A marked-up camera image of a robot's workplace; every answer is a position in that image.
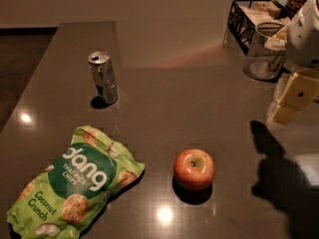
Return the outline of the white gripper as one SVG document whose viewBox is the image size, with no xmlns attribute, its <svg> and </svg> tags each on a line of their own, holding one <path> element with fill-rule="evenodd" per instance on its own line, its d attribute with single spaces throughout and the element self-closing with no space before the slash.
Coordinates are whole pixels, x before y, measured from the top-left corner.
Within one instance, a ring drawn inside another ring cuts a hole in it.
<svg viewBox="0 0 319 239">
<path fill-rule="evenodd" d="M 275 33 L 265 41 L 269 50 L 284 50 L 288 59 L 303 68 L 319 69 L 319 16 L 316 12 L 297 14 L 290 25 L 273 25 Z M 299 71 L 282 77 L 277 84 L 269 119 L 289 124 L 319 97 L 319 72 Z"/>
</svg>

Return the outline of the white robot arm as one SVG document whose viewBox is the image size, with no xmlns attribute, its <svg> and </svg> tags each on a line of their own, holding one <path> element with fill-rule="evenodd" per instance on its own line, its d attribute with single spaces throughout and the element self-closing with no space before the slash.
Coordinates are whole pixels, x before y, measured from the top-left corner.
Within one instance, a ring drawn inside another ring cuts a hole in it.
<svg viewBox="0 0 319 239">
<path fill-rule="evenodd" d="M 268 121 L 289 124 L 319 96 L 319 0 L 307 0 L 264 45 L 284 51 L 289 74 L 278 80 Z"/>
</svg>

